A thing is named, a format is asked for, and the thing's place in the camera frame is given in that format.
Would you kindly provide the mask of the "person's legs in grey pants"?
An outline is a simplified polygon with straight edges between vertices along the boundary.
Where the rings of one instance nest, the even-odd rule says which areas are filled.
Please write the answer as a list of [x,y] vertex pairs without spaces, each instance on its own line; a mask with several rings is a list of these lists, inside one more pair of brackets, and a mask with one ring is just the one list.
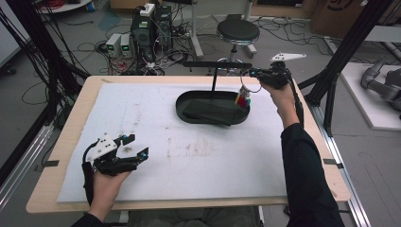
[[257,206],[130,211],[128,227],[264,227]]

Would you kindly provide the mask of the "white platform board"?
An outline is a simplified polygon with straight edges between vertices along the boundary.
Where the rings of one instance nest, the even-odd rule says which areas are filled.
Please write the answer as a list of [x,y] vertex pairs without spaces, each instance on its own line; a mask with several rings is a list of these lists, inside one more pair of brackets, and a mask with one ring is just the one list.
[[341,77],[372,129],[401,131],[401,112],[392,108],[378,93],[360,85],[362,74],[369,67],[367,63],[350,62],[342,70]]

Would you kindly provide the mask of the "white round table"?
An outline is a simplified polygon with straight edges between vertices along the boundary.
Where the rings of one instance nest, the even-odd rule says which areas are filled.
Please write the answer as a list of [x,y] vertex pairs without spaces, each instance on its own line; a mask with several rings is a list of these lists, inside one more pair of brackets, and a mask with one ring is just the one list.
[[40,11],[42,13],[59,13],[59,12],[66,12],[66,11],[70,11],[73,9],[79,9],[82,7],[85,7],[87,4],[91,3],[93,0],[80,0],[79,3],[76,4],[68,4],[65,3],[64,5],[62,5],[59,8],[50,8],[48,9],[47,7],[40,7]]

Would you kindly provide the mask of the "person's left hand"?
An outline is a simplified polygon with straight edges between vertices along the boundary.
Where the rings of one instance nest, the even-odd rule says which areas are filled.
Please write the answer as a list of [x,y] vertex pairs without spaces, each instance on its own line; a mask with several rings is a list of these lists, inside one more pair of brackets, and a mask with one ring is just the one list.
[[94,176],[94,198],[88,213],[103,222],[113,208],[122,183],[129,176],[129,172],[123,172],[117,176],[109,176],[96,171]]

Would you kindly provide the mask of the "white desk leg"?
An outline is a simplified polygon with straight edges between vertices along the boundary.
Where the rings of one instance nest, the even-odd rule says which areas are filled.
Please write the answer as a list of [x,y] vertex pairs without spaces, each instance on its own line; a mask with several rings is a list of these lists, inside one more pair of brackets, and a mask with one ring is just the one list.
[[190,39],[198,60],[203,58],[203,51],[197,36],[197,4],[198,0],[191,0],[191,31]]

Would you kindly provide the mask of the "white board panel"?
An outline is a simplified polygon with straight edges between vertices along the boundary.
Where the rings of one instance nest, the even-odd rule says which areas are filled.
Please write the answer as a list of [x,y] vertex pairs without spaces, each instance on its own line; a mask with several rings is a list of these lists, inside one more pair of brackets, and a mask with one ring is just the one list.
[[[5,13],[10,21],[21,32],[21,34],[30,40],[30,37],[15,16],[14,12],[9,7],[6,0],[0,0],[0,10]],[[16,43],[9,31],[0,22],[0,68],[4,66],[20,49],[21,47]]]

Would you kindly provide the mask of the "black computer tower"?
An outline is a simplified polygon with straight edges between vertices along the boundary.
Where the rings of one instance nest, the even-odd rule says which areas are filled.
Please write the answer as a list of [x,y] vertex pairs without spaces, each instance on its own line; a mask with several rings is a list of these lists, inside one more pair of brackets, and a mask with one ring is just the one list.
[[135,14],[131,24],[131,36],[141,61],[154,62],[154,24],[150,17]]
[[171,35],[171,6],[158,6],[154,19],[156,23],[156,34],[159,46],[169,49],[172,46]]

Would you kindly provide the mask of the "black round stool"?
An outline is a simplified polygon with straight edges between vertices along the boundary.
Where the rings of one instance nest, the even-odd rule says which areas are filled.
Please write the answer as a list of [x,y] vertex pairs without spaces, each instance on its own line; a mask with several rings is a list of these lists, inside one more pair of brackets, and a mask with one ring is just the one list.
[[239,46],[254,44],[260,36],[259,28],[253,23],[242,19],[226,19],[217,26],[217,35],[225,43],[233,47],[228,58],[220,58],[218,62],[242,63],[235,57]]

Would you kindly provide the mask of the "white power adapter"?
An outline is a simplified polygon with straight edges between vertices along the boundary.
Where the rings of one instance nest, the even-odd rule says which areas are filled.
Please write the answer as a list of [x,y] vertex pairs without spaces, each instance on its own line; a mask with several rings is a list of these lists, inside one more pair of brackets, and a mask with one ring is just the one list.
[[140,15],[141,16],[150,17],[154,10],[155,10],[155,5],[154,4],[146,3],[144,5],[144,8],[140,10]]

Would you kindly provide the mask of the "white table mat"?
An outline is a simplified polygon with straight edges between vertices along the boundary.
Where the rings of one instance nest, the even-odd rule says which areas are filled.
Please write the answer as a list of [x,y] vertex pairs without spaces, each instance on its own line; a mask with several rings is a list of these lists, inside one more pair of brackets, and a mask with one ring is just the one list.
[[60,202],[85,201],[82,157],[98,138],[133,134],[119,148],[148,159],[123,183],[122,201],[284,197],[281,119],[268,92],[253,87],[248,118],[230,127],[189,124],[176,114],[190,84],[107,83],[101,86],[67,167]]

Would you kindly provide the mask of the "black wallet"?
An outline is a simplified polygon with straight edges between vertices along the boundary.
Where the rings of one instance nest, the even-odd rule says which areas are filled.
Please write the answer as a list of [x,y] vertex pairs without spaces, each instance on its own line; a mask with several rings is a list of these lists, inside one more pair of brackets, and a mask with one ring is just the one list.
[[183,116],[225,126],[236,123],[234,110],[199,100],[191,100],[183,109]]

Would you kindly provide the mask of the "black oval tray with hanger stand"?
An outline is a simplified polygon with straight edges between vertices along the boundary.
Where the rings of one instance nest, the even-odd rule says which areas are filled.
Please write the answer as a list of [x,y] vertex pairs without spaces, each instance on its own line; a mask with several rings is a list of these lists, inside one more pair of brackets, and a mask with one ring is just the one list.
[[203,102],[209,102],[215,105],[219,105],[230,110],[234,110],[236,113],[236,123],[234,125],[244,122],[250,113],[250,101],[246,98],[239,98],[236,92],[231,91],[217,91],[216,83],[218,78],[218,69],[249,69],[252,67],[250,63],[234,63],[234,62],[218,62],[218,61],[186,61],[183,64],[184,67],[206,67],[214,68],[215,73],[212,82],[212,88],[210,91],[198,90],[198,91],[187,91],[182,93],[176,100],[176,114],[184,122],[190,124],[210,124],[219,125],[208,122],[203,122],[198,119],[191,119],[183,116],[183,109],[191,100],[199,100]]

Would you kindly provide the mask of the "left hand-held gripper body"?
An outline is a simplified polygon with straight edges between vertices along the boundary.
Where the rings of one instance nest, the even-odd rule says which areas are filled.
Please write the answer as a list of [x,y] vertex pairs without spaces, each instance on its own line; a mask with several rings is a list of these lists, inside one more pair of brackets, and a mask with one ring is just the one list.
[[116,176],[123,172],[130,172],[137,169],[139,165],[130,163],[129,158],[119,158],[116,156],[118,146],[116,139],[112,139],[105,132],[101,138],[86,149],[86,153],[93,148],[95,151],[90,156],[86,156],[86,176],[92,177],[97,169],[100,173],[109,176]]

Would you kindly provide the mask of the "grey power supply unit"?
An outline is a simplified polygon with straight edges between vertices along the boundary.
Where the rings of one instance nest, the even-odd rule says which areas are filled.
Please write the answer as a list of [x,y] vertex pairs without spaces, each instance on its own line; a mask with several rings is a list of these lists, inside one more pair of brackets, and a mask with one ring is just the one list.
[[129,34],[122,34],[121,35],[121,52],[124,58],[131,58],[132,51],[131,51],[131,36]]
[[121,54],[121,35],[114,33],[106,42],[106,47],[111,58],[118,58]]

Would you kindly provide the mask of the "cardboard box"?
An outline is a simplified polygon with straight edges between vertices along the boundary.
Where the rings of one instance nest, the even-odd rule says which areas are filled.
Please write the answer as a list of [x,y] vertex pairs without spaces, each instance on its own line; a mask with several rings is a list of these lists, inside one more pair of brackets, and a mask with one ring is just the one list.
[[371,0],[317,0],[311,16],[313,33],[344,38]]

